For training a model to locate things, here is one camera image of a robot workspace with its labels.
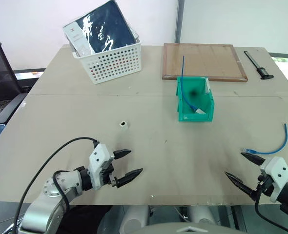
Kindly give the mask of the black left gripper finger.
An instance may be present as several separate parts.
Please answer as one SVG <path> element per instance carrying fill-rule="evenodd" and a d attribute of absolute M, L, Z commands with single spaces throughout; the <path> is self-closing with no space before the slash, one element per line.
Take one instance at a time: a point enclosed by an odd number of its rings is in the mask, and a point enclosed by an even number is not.
<path fill-rule="evenodd" d="M 143 171 L 143 168 L 139 168 L 136 170 L 133 170 L 127 174 L 125 174 L 122 178 L 116 179 L 116 187 L 120 188 L 127 183 L 131 182 L 134 180 L 141 172 Z"/>
<path fill-rule="evenodd" d="M 131 153 L 131 150 L 129 149 L 116 150 L 113 152 L 114 159 L 117 160 L 119 158 L 126 156 L 129 153 Z"/>

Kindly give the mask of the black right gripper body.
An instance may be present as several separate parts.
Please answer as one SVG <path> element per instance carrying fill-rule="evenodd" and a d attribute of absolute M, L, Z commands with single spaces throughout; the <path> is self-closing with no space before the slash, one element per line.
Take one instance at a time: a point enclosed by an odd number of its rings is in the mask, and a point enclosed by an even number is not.
<path fill-rule="evenodd" d="M 270 197 L 273 192 L 273 179 L 269 175 L 259 175 L 258 184 L 256 190 L 253 190 L 250 194 L 250 198 L 253 201 L 256 201 L 257 194 L 261 191 L 264 195 Z"/>

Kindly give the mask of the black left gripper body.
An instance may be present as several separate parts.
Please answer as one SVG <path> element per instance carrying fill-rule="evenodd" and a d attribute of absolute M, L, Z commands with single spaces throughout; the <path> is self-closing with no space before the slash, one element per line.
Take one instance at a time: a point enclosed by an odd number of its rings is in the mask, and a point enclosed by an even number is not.
<path fill-rule="evenodd" d="M 112 161 L 115 157 L 111 157 L 109 160 L 105 161 L 101 165 L 101 172 L 100 172 L 100 182 L 101 185 L 111 185 L 112 187 L 117 186 L 117 179 L 113 176 L 114 167 L 112 165 Z"/>

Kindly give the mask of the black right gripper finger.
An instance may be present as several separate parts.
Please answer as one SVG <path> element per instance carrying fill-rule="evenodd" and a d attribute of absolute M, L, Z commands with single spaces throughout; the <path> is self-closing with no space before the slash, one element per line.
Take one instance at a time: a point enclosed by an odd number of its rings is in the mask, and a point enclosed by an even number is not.
<path fill-rule="evenodd" d="M 246 186 L 241 179 L 236 177 L 235 175 L 225 172 L 226 176 L 229 180 L 242 192 L 247 194 L 252 200 L 256 200 L 256 191 L 251 189 L 250 187 Z"/>
<path fill-rule="evenodd" d="M 261 166 L 265 162 L 265 159 L 258 155 L 254 155 L 254 154 L 247 153 L 247 152 L 241 152 L 241 155 L 244 156 L 250 162 L 258 166 Z"/>

